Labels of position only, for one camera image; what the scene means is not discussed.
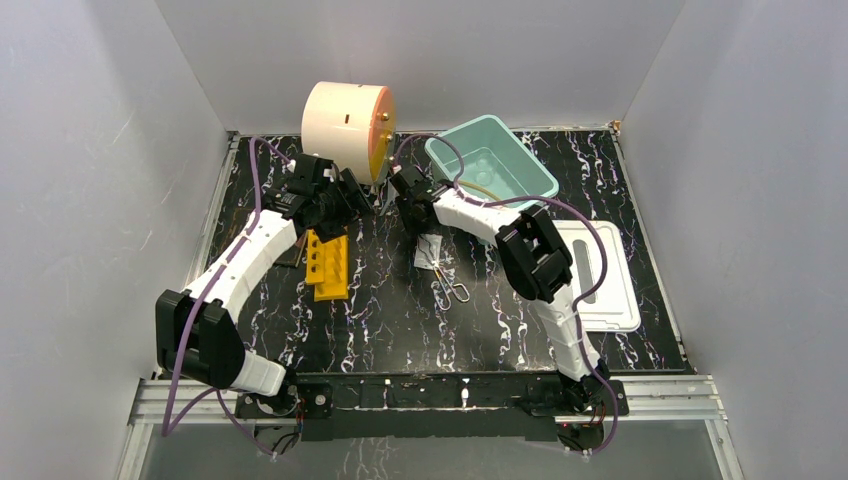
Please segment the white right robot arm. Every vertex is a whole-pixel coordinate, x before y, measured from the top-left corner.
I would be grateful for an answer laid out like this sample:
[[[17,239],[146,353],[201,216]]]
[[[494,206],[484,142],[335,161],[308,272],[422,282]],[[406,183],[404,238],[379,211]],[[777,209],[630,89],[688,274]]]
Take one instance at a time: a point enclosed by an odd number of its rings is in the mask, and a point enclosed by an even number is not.
[[[389,180],[408,230],[453,227],[496,247],[509,285],[529,302],[554,348],[565,406],[577,414],[598,406],[609,371],[578,318],[573,256],[548,211],[486,202],[415,166],[392,167]]]

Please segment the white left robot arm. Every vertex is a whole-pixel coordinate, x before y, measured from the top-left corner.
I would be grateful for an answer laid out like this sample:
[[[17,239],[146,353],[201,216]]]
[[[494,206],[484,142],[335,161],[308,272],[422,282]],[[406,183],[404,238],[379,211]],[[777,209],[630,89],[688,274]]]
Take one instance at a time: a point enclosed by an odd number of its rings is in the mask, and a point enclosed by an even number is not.
[[[354,169],[307,154],[293,163],[291,176],[261,195],[259,211],[216,261],[155,304],[160,367],[218,389],[258,394],[275,416],[294,411],[299,391],[285,380],[283,365],[245,349],[237,331],[242,307],[302,234],[334,240],[371,211]]]

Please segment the small clear glass beaker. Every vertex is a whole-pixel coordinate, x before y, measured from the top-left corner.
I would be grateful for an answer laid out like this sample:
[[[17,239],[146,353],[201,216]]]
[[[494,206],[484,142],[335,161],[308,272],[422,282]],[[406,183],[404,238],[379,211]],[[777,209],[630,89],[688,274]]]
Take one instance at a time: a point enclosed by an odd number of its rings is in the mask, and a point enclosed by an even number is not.
[[[489,187],[503,180],[501,162],[492,155],[479,156],[473,165],[473,183],[481,187]]]

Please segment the yellow test tube rack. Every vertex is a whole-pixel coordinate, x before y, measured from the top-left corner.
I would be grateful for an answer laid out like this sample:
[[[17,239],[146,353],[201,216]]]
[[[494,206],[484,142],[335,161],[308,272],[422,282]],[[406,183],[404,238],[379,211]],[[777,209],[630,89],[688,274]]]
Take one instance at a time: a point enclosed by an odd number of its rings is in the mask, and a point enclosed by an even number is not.
[[[314,288],[315,301],[349,299],[349,239],[347,234],[322,242],[307,231],[305,282]]]

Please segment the tan rubber tubing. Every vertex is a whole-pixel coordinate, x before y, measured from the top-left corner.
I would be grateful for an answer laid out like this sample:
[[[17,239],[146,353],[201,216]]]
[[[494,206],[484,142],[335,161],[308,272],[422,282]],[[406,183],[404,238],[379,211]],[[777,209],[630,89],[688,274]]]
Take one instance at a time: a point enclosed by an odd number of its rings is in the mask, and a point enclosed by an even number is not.
[[[493,194],[491,191],[487,190],[484,187],[481,187],[479,185],[476,185],[476,184],[473,184],[473,183],[470,183],[470,182],[467,182],[467,181],[463,181],[463,180],[458,180],[457,183],[464,190],[471,191],[472,193],[474,193],[477,196],[480,196],[481,198],[483,198],[487,202],[500,201],[500,198],[497,195]]]

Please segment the small white plastic packet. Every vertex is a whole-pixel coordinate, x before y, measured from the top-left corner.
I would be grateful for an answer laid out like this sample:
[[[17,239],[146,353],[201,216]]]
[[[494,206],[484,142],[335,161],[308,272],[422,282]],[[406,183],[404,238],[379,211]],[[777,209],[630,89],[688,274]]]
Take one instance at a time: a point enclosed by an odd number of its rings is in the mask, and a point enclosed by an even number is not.
[[[440,268],[442,236],[422,234],[417,237],[413,265],[422,270],[436,271]]]

